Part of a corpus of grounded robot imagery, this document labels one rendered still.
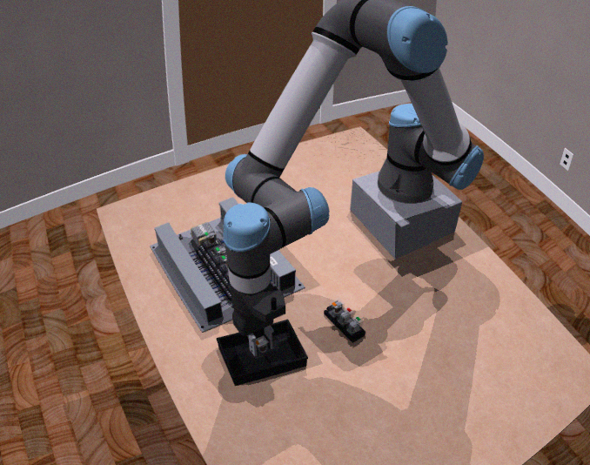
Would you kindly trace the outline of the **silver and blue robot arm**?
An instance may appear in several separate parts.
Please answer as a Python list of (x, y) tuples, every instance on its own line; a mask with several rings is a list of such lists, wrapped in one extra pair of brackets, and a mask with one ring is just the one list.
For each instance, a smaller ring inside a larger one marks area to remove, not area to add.
[(347, 59), (362, 47), (381, 56), (412, 102), (392, 110), (380, 191), (414, 204), (431, 197), (432, 173), (458, 190), (479, 173), (484, 152), (459, 123), (439, 68), (447, 52), (442, 23), (394, 0), (359, 1), (341, 0), (323, 15), (248, 154), (226, 168), (227, 185), (250, 202), (233, 206), (224, 218), (227, 266), (240, 278), (263, 275), (271, 253), (328, 222), (329, 206), (318, 189), (297, 192), (280, 176)]

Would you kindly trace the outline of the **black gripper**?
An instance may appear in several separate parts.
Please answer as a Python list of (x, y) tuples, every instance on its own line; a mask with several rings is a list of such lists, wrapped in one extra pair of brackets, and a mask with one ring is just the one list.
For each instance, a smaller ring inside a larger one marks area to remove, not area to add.
[(253, 333), (262, 328), (265, 330), (264, 337), (269, 341), (271, 350), (274, 332), (271, 324), (274, 319), (285, 314), (284, 295), (271, 284), (271, 264), (265, 274), (254, 279), (239, 278), (231, 273), (229, 268), (228, 274), (234, 308), (233, 325), (241, 335), (247, 335), (254, 356), (258, 355), (258, 346)]

